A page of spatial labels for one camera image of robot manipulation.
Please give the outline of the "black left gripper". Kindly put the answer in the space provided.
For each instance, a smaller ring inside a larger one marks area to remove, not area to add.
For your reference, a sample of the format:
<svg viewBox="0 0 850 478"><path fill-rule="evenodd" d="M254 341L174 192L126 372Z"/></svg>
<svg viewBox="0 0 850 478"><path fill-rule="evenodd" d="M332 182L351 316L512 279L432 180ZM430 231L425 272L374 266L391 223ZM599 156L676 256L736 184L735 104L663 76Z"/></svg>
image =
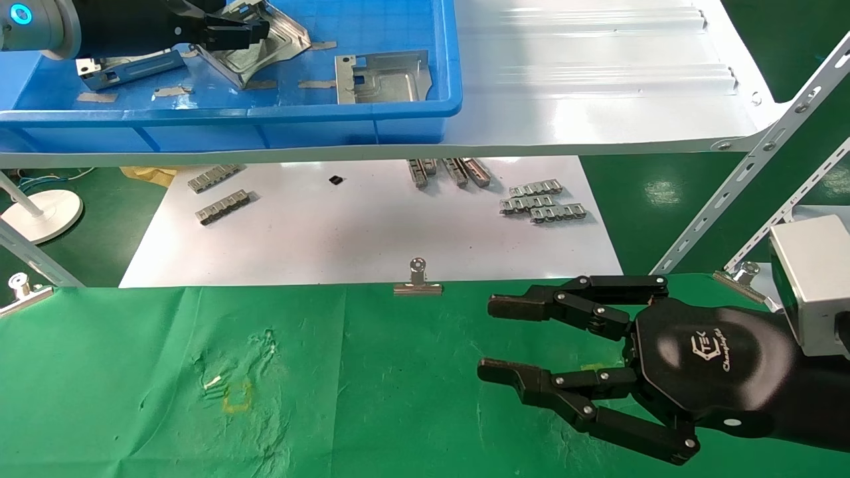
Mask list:
<svg viewBox="0 0 850 478"><path fill-rule="evenodd" d="M194 44L208 51L240 50L267 39L266 19L225 19L224 0L73 1L81 39L73 58L140 56Z"/></svg>

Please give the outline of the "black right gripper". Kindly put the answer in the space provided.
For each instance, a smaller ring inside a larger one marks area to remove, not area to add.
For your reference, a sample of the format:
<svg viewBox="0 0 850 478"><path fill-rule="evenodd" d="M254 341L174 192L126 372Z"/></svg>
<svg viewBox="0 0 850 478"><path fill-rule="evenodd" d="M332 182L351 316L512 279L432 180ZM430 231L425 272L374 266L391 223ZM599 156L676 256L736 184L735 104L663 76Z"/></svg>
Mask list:
<svg viewBox="0 0 850 478"><path fill-rule="evenodd" d="M798 344L775 315L657 300L634 320L636 400L664 424L795 439Z"/></svg>

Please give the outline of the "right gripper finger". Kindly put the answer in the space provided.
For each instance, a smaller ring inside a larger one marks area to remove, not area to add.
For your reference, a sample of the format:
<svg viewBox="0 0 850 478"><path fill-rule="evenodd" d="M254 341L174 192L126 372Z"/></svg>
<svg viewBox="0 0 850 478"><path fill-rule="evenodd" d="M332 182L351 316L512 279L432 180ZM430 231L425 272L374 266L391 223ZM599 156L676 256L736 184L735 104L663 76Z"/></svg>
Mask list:
<svg viewBox="0 0 850 478"><path fill-rule="evenodd" d="M631 367L553 373L549 369L483 358L477 377L512 387L523 405L554 412L576 432L653 459L685 465L701 450L688 421L657 424L595 400L622 399L638 392L640 379Z"/></svg>
<svg viewBox="0 0 850 478"><path fill-rule="evenodd" d="M555 320L619 341L632 319L617 305L650 305L668 294L664 276L577 276L562 285L531 285L522 295L492 295L487 311L501 319Z"/></svg>

